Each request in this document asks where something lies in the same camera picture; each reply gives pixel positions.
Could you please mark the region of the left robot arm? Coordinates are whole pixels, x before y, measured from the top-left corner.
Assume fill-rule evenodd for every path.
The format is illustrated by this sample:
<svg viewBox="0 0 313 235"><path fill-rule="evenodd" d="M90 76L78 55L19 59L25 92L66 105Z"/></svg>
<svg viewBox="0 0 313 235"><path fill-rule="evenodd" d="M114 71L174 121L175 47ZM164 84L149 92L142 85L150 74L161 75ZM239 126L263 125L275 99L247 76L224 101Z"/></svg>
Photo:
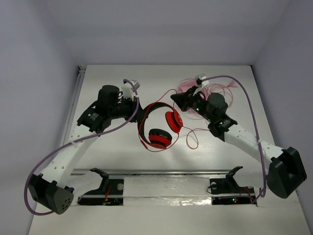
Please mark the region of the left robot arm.
<svg viewBox="0 0 313 235"><path fill-rule="evenodd" d="M98 168L92 168L75 180L70 176L98 138L143 119L139 86L138 81L127 79L121 88L104 85L97 100L78 118L67 143L36 164L27 177L23 192L24 204L31 214L63 214L91 191L104 194L110 191L109 175Z"/></svg>

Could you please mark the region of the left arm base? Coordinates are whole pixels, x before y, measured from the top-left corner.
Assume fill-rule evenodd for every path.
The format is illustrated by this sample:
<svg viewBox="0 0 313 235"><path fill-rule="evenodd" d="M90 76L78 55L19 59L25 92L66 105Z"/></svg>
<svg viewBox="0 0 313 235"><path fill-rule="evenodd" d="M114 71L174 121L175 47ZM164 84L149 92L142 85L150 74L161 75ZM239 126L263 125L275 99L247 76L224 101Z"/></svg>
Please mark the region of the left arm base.
<svg viewBox="0 0 313 235"><path fill-rule="evenodd" d="M90 172L101 177L98 188L90 190L78 197L81 206L123 206L124 179L111 179L109 174L98 168Z"/></svg>

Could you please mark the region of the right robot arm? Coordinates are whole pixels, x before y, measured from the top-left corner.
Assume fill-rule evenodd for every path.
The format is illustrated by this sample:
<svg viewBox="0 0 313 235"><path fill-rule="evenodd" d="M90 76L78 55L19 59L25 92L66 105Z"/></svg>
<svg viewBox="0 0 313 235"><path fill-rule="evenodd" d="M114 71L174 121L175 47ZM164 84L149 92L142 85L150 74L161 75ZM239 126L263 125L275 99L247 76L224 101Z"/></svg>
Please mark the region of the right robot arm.
<svg viewBox="0 0 313 235"><path fill-rule="evenodd" d="M228 104L219 93L211 93L203 98L195 87L171 99L183 112L193 110L209 122L210 133L232 146L242 150L262 168L262 185L276 196L286 199L307 179L307 174L299 152L289 147L283 149L260 139L259 134L252 134L227 114Z"/></svg>

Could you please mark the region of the red black headphones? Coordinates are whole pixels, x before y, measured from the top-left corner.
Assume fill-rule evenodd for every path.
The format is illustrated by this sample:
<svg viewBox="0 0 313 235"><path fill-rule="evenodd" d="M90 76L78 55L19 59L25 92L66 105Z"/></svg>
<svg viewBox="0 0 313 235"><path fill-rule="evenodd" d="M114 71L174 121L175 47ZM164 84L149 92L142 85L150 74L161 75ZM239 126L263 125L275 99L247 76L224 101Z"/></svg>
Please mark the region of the red black headphones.
<svg viewBox="0 0 313 235"><path fill-rule="evenodd" d="M165 123L168 128L163 126L153 126L150 130L146 129L147 120L152 112L165 109L168 111L164 114ZM181 129L183 128L183 121L178 111L172 106L164 102L155 102L148 105L149 116L142 122L137 124L138 137L142 145L149 151L159 152L169 148L175 140L169 131L179 136Z"/></svg>

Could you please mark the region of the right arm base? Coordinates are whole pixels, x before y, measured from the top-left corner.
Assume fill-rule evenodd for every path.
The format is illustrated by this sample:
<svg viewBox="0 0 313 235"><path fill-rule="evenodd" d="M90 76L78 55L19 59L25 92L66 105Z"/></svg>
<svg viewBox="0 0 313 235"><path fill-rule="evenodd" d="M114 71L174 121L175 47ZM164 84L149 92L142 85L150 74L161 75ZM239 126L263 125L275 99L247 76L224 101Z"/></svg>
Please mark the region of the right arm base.
<svg viewBox="0 0 313 235"><path fill-rule="evenodd" d="M212 196L213 205L257 205L254 189L240 187L234 179L234 175L242 168L237 166L223 178L210 179L206 192Z"/></svg>

